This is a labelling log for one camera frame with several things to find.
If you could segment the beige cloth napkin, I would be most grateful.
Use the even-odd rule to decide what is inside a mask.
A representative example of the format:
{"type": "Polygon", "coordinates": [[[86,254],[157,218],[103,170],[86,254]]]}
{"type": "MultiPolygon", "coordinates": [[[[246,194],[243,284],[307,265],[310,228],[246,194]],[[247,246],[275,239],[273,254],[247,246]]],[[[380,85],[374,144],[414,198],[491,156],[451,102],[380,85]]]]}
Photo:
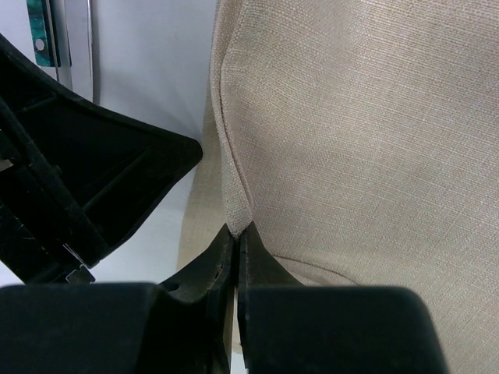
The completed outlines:
{"type": "Polygon", "coordinates": [[[179,266],[255,224],[314,285],[427,304],[453,373],[498,370],[498,4],[220,1],[179,266]]]}

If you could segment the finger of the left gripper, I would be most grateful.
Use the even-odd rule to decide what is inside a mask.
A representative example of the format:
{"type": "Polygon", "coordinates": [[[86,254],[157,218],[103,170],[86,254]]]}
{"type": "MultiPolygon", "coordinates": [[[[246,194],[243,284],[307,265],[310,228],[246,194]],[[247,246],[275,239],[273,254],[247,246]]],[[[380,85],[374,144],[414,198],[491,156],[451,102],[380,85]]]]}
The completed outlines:
{"type": "Polygon", "coordinates": [[[203,155],[104,109],[1,41],[1,261],[26,284],[81,283],[203,155]]]}

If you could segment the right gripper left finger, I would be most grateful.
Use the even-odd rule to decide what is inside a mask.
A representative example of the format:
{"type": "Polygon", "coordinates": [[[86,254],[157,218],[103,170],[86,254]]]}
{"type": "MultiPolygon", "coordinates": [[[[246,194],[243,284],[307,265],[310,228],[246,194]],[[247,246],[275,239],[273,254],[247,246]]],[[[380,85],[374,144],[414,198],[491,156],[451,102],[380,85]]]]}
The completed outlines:
{"type": "Polygon", "coordinates": [[[4,373],[227,373],[234,238],[154,283],[1,290],[4,373]]]}

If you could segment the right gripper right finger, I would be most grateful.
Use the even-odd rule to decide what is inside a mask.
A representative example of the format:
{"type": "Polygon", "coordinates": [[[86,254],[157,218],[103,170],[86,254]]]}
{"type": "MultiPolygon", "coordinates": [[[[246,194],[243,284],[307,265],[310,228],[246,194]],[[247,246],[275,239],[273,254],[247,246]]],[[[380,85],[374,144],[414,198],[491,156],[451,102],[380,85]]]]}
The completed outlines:
{"type": "Polygon", "coordinates": [[[306,286],[239,237],[238,322],[251,373],[446,373],[422,299],[407,288],[306,286]]]}

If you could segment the silver fork teal handle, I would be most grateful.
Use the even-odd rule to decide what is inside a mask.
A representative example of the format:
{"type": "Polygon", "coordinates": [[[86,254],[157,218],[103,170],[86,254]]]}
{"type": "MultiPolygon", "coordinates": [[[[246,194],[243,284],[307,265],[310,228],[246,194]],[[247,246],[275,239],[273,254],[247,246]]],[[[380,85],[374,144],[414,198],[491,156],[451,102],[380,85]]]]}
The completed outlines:
{"type": "Polygon", "coordinates": [[[27,0],[31,39],[36,64],[52,79],[73,88],[65,2],[27,0]]]}

